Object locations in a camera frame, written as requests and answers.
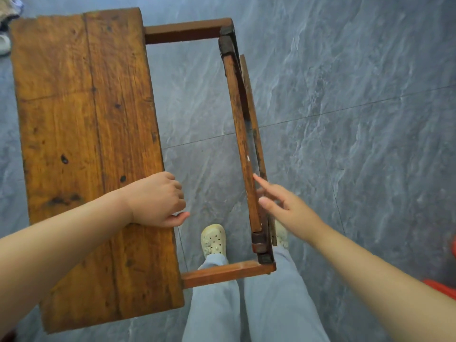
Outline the person's right leg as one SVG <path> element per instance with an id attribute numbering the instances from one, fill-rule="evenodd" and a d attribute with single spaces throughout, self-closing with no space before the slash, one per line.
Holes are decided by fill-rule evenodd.
<path id="1" fill-rule="evenodd" d="M 330 342 L 289 251 L 273 247 L 276 271 L 244 280 L 252 342 Z"/>

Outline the person's leg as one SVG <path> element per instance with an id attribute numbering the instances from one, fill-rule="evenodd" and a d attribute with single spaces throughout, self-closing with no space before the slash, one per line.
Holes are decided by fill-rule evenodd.
<path id="1" fill-rule="evenodd" d="M 240 303 L 236 280 L 193 288 L 182 342 L 240 342 Z"/>
<path id="2" fill-rule="evenodd" d="M 252 342 L 330 342 L 289 251 L 273 247 L 276 271 L 244 280 Z"/>

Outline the person's right forearm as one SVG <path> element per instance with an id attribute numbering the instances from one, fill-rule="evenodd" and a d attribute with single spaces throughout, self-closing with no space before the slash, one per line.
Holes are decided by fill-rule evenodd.
<path id="1" fill-rule="evenodd" d="M 456 342 L 456 300 L 319 223 L 312 245 L 396 342 Z"/>

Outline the person's right hand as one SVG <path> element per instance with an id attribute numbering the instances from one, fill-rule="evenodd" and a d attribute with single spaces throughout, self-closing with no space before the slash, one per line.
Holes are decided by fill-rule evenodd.
<path id="1" fill-rule="evenodd" d="M 260 197 L 275 198 L 285 196 L 286 224 L 282 224 L 289 232 L 311 246 L 316 246 L 322 232 L 328 228 L 322 219 L 303 200 L 281 185 L 273 184 L 253 174 L 254 180 L 260 185 Z"/>

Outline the brown wooden bench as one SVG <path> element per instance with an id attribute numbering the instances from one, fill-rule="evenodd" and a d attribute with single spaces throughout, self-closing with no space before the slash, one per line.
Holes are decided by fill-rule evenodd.
<path id="1" fill-rule="evenodd" d="M 181 273 L 172 229 L 133 224 L 90 253 L 41 301 L 60 333 L 184 306 L 184 289 L 276 270 L 275 223 L 258 203 L 266 179 L 245 56 L 231 18 L 143 25 L 139 8 L 13 23 L 11 60 L 32 224 L 164 170 L 146 45 L 218 39 L 258 260 Z"/>

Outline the red plastic stool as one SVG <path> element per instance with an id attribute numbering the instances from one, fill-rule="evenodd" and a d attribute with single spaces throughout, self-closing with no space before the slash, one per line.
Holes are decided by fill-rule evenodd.
<path id="1" fill-rule="evenodd" d="M 453 257 L 456 259 L 456 235 L 454 236 L 452 244 L 451 244 L 451 252 L 453 254 Z M 425 283 L 429 287 L 445 294 L 446 296 L 450 297 L 451 299 L 456 300 L 456 288 L 450 288 L 442 283 L 439 283 L 434 280 L 429 280 L 429 279 L 424 279 L 423 283 Z"/>

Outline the person's left leg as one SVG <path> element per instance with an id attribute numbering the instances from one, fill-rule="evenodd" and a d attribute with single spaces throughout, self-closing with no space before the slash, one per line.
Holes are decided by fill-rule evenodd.
<path id="1" fill-rule="evenodd" d="M 240 342 L 240 303 L 236 280 L 193 288 L 182 342 Z"/>

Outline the person's left forearm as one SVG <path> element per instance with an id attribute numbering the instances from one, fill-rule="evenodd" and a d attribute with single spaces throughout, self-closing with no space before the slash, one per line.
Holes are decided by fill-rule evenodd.
<path id="1" fill-rule="evenodd" d="M 133 216 L 126 198 L 110 193 L 0 239 L 0 335 Z"/>

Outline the person's left hand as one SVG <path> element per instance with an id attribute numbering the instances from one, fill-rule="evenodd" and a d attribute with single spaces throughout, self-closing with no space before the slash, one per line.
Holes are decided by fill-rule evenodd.
<path id="1" fill-rule="evenodd" d="M 161 228 L 169 215 L 185 212 L 182 185 L 169 172 L 159 172 L 118 190 L 131 222 Z"/>

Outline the cream clog shoe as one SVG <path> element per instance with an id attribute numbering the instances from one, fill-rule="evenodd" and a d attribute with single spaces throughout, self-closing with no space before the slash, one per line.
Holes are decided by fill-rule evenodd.
<path id="1" fill-rule="evenodd" d="M 211 254 L 221 254 L 227 258 L 225 229 L 220 224 L 211 224 L 201 233 L 201 246 L 204 258 Z"/>
<path id="2" fill-rule="evenodd" d="M 275 220 L 275 232 L 277 247 L 288 249 L 288 231 L 277 219 Z"/>

